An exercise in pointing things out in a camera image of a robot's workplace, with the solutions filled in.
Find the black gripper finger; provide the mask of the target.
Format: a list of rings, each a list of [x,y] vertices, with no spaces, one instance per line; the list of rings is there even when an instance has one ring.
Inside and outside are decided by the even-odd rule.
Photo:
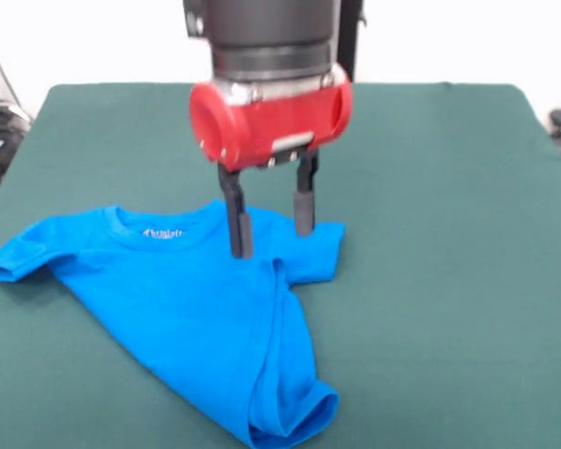
[[[253,255],[251,216],[246,211],[239,175],[239,171],[230,171],[223,164],[218,164],[218,179],[227,210],[231,253],[237,259],[250,259]]]
[[[315,226],[314,178],[319,167],[317,151],[307,152],[301,159],[296,172],[294,193],[295,230],[299,236],[310,235]]]

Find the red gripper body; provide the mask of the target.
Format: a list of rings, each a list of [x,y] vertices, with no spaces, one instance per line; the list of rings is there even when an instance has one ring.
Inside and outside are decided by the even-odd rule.
[[[210,161],[230,171],[271,166],[281,152],[313,151],[340,137],[352,116],[352,84],[339,64],[296,80],[214,79],[191,90],[189,115]]]

